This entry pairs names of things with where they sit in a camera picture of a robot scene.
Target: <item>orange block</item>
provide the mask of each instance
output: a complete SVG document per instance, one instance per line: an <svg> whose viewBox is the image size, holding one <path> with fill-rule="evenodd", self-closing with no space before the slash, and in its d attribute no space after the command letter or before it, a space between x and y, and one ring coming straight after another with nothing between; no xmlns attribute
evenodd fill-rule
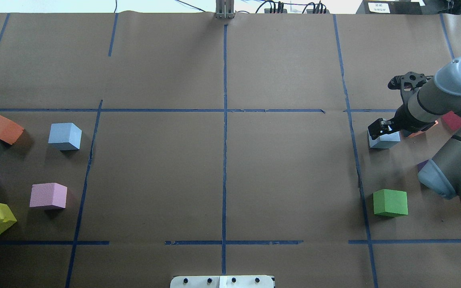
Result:
<svg viewBox="0 0 461 288"><path fill-rule="evenodd" d="M0 140L12 145L23 131L24 128L17 123L0 115Z"/></svg>
<svg viewBox="0 0 461 288"><path fill-rule="evenodd" d="M433 125L432 127L430 127L430 129L432 129L433 127L435 127L437 124L439 124L438 121L435 121L435 125ZM422 133L424 133L425 131L419 131L419 132L416 132L416 133L412 133L410 135L408 135L408 138L412 138L412 137L415 137L417 135L421 135Z"/></svg>

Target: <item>purple block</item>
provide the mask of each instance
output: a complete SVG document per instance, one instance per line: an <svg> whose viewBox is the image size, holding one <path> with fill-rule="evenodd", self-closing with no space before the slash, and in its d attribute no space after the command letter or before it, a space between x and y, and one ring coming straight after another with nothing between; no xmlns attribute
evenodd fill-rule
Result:
<svg viewBox="0 0 461 288"><path fill-rule="evenodd" d="M428 160L423 161L423 162L417 164L417 172L420 172L421 169L426 165L426 163L428 163Z"/></svg>
<svg viewBox="0 0 461 288"><path fill-rule="evenodd" d="M65 208L67 187L58 183L33 184L30 208L43 210Z"/></svg>

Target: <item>metal bracket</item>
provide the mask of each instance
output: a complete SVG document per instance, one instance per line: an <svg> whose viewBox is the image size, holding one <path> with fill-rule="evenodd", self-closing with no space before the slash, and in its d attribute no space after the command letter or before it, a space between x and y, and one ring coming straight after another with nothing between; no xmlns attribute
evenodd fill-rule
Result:
<svg viewBox="0 0 461 288"><path fill-rule="evenodd" d="M216 12L218 19L234 18L234 0L216 0Z"/></svg>
<svg viewBox="0 0 461 288"><path fill-rule="evenodd" d="M275 288L275 277L267 275L177 276L170 288Z"/></svg>
<svg viewBox="0 0 461 288"><path fill-rule="evenodd" d="M408 99L417 94L419 88L421 88L432 76L425 76L424 74L414 73L412 71L406 73L405 75L399 75L392 78L387 84L387 87L390 90L400 90L401 91L401 100L403 104L408 103Z"/></svg>

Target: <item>light blue block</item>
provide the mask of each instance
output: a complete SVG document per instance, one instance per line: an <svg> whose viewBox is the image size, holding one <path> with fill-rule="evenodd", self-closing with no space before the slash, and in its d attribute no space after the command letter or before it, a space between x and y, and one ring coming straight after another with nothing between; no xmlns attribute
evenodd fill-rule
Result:
<svg viewBox="0 0 461 288"><path fill-rule="evenodd" d="M48 143L61 151L79 150L81 132L73 123L54 123L51 124Z"/></svg>
<svg viewBox="0 0 461 288"><path fill-rule="evenodd" d="M369 147L374 149L389 149L401 141L401 138L399 137L399 132L382 135L377 139L373 140L371 138L371 135L369 135L368 131L367 137L369 138Z"/></svg>

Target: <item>black box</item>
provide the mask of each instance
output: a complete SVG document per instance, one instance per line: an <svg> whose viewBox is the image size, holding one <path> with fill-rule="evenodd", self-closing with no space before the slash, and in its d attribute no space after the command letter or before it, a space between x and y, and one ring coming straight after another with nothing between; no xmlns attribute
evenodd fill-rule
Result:
<svg viewBox="0 0 461 288"><path fill-rule="evenodd" d="M364 0L356 14L412 14L421 15L419 2L390 2Z"/></svg>

